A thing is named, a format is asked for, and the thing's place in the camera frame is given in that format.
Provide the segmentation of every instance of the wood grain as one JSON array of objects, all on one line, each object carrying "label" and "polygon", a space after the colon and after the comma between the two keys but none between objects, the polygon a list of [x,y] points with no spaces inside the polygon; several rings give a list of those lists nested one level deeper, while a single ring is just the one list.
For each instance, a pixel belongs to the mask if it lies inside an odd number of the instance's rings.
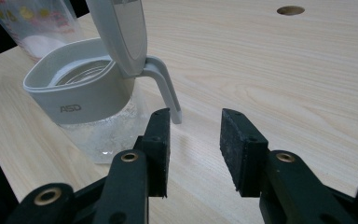
[{"label": "wood grain", "polygon": [[[168,66],[184,121],[172,125],[168,199],[152,223],[262,223],[235,191],[219,150],[222,108],[244,113],[270,149],[300,156],[334,189],[358,188],[358,1],[144,0],[148,54]],[[305,12],[283,16],[279,7]],[[98,36],[90,15],[86,37]],[[74,189],[107,174],[22,89],[18,48],[0,54],[0,164],[17,197],[49,182]],[[164,107],[140,78],[150,111]]]}]

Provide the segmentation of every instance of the brass screw insert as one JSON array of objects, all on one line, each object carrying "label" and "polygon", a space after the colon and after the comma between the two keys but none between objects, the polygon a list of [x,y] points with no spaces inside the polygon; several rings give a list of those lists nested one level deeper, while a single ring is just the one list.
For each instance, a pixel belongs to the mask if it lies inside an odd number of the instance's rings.
[{"label": "brass screw insert", "polygon": [[296,160],[294,156],[284,152],[278,153],[276,157],[278,158],[278,160],[284,162],[294,162]]},{"label": "brass screw insert", "polygon": [[34,198],[34,204],[43,206],[54,203],[61,197],[61,194],[62,192],[59,188],[45,189]]},{"label": "brass screw insert", "polygon": [[121,160],[125,162],[136,161],[137,159],[138,155],[132,152],[126,153],[121,156]]}]

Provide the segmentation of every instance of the clear plastic container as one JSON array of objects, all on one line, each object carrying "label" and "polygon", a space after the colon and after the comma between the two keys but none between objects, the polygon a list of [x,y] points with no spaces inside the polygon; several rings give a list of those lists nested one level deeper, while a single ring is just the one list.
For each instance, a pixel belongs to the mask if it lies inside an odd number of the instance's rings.
[{"label": "clear plastic container", "polygon": [[135,81],[132,97],[119,113],[95,122],[60,126],[94,163],[110,163],[118,152],[132,149],[136,138],[144,135],[149,116]]},{"label": "clear plastic container", "polygon": [[34,62],[84,39],[69,0],[0,0],[0,24]]}]

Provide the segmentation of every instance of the screw hole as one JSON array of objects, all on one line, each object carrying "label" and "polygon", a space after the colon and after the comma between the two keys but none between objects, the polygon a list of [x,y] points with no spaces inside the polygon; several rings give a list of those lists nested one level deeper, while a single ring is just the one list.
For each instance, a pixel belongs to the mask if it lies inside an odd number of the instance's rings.
[{"label": "screw hole", "polygon": [[126,162],[129,162],[129,161],[136,161],[138,159],[138,155],[135,154],[135,153],[127,153],[127,154],[124,154],[121,156],[121,160],[122,161],[126,161]]},{"label": "screw hole", "polygon": [[305,11],[303,7],[289,6],[289,7],[280,7],[277,12],[283,16],[295,16],[301,14]]},{"label": "screw hole", "polygon": [[333,217],[329,214],[321,214],[319,216],[319,218],[321,219],[321,221],[323,223],[327,223],[327,224],[339,224],[340,223],[335,217]]},{"label": "screw hole", "polygon": [[155,141],[155,142],[158,142],[159,140],[161,140],[161,138],[157,137],[157,136],[154,136],[154,137],[152,137],[152,140]]},{"label": "screw hole", "polygon": [[109,223],[110,224],[124,224],[124,223],[126,223],[126,220],[127,220],[127,216],[125,213],[116,212],[110,217]]},{"label": "screw hole", "polygon": [[251,141],[251,142],[257,142],[257,138],[255,138],[255,137],[253,137],[253,136],[250,136],[250,137],[248,138],[248,140]]},{"label": "screw hole", "polygon": [[285,161],[285,162],[293,162],[296,160],[294,156],[292,156],[288,153],[283,153],[283,152],[278,153],[276,155],[276,157],[278,158],[278,160]]},{"label": "screw hole", "polygon": [[62,192],[59,188],[45,189],[36,195],[34,198],[34,204],[43,206],[54,203],[61,197],[61,194]]}]

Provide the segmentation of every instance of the pitcher lid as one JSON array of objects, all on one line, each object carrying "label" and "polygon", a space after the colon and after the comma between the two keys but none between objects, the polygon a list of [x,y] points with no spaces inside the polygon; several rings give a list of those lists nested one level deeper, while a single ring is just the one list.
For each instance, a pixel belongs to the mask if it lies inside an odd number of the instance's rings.
[{"label": "pitcher lid", "polygon": [[141,74],[147,52],[141,0],[87,0],[87,5],[106,50],[123,76]]}]

